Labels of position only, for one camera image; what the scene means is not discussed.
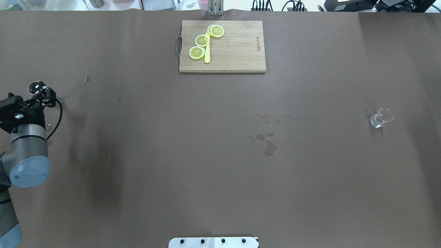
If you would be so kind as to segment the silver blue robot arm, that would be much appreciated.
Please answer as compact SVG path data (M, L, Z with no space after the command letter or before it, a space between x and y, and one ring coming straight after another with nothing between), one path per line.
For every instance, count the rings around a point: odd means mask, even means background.
M29 100L12 93L1 100L1 129L11 135L10 151L1 153L2 248L13 248L22 240L9 188L35 187L49 177L44 109L55 107L56 93L42 82L32 83L28 91Z

